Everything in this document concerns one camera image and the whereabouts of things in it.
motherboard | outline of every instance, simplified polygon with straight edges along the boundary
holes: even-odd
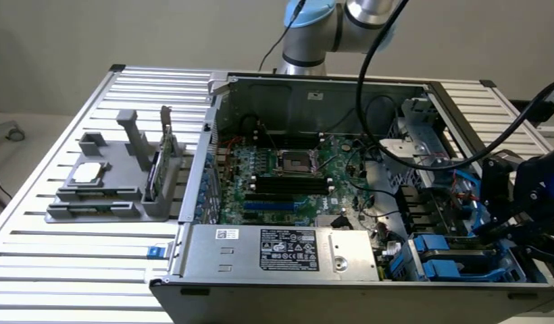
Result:
[[[349,183],[366,187],[361,147],[352,136],[234,138],[221,163],[219,223],[320,226],[341,213],[357,219],[369,198]]]

white wall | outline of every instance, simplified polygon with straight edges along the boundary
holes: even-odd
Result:
[[[285,2],[0,0],[0,111],[74,114],[112,63],[254,70]],[[330,54],[329,72],[361,58]],[[412,0],[369,72],[488,78],[528,98],[554,79],[554,0]]]

power supply label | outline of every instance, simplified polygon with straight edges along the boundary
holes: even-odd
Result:
[[[261,229],[259,267],[265,271],[318,271],[314,231]]]

